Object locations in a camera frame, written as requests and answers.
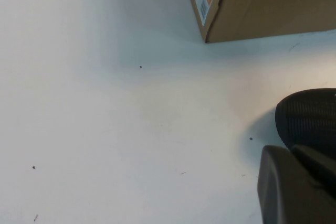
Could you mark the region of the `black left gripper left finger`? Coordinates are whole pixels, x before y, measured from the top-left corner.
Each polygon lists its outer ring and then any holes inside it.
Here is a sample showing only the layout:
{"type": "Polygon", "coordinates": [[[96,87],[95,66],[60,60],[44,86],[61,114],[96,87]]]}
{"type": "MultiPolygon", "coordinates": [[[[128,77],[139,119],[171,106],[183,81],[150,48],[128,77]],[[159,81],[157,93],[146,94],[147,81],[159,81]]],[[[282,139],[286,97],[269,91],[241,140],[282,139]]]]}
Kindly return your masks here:
{"type": "Polygon", "coordinates": [[[263,223],[335,223],[335,190],[327,190],[285,148],[262,149],[257,192],[263,223]]]}

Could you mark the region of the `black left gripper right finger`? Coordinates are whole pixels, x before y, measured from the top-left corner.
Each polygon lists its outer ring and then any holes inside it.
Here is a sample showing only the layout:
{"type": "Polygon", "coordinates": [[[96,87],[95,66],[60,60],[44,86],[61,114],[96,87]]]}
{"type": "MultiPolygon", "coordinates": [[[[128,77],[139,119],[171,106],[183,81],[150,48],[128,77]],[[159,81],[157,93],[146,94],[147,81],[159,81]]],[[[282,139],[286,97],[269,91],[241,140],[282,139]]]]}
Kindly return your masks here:
{"type": "Polygon", "coordinates": [[[295,145],[290,151],[312,177],[327,190],[335,190],[335,147],[295,145]]]}

